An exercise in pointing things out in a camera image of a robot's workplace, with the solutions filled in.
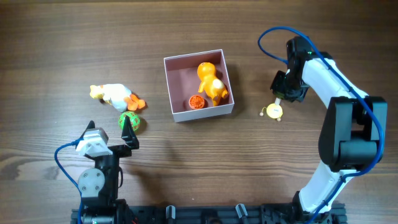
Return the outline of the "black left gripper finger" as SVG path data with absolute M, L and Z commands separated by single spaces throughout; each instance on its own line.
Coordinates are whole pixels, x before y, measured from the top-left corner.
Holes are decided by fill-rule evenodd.
M 86 129 L 84 130 L 84 132 L 82 133 L 81 136 L 83 137 L 83 136 L 85 135 L 85 133 L 86 133 L 87 130 L 93 129 L 93 128 L 95 128 L 95 122 L 94 122 L 93 120 L 91 120 L 91 121 L 88 123 Z
M 130 118 L 128 116 L 124 117 L 124 125 L 121 135 L 122 140 L 125 141 L 126 145 L 130 149 L 139 149 L 139 141 L 131 125 Z

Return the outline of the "yellow wooden rattle drum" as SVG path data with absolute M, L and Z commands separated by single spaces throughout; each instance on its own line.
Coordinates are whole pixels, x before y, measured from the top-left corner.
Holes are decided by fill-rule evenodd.
M 266 114 L 268 117 L 276 121 L 281 121 L 281 117 L 283 115 L 283 109 L 280 105 L 280 102 L 281 99 L 276 98 L 275 102 L 262 108 L 261 112 L 259 113 L 259 116 L 264 116 Z

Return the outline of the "orange plastic dinosaur toy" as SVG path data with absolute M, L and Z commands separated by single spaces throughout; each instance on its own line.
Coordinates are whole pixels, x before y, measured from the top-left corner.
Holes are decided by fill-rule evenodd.
M 221 99 L 229 97 L 225 84 L 216 76 L 216 67 L 210 62 L 199 64 L 197 75 L 201 81 L 198 92 L 205 92 L 211 98 L 213 106 L 218 106 Z

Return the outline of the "orange round slotted toy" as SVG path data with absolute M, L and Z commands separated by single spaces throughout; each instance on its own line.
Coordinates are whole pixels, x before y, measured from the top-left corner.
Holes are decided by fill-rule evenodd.
M 200 95 L 193 95 L 188 101 L 188 105 L 192 110 L 199 110 L 205 107 L 206 101 Z

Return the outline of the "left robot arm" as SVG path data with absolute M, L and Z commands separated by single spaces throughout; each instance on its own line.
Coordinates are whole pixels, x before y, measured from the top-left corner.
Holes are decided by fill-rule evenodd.
M 123 120 L 122 140 L 124 144 L 108 146 L 109 137 L 104 129 L 96 128 L 91 121 L 76 146 L 76 152 L 95 162 L 93 168 L 83 171 L 78 179 L 82 210 L 78 220 L 82 223 L 137 223 L 138 219 L 124 199 L 118 198 L 123 185 L 121 158 L 132 156 L 139 149 L 131 120 Z

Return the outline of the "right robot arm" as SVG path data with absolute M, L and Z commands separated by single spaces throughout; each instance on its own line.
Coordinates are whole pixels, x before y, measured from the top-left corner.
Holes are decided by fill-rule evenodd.
M 281 100 L 303 101 L 312 88 L 327 108 L 318 140 L 320 163 L 308 184 L 293 199 L 290 219 L 297 223 L 324 220 L 331 205 L 353 178 L 368 173 L 382 158 L 387 102 L 355 87 L 327 52 L 318 52 L 308 37 L 287 42 L 287 71 L 271 85 L 275 109 Z

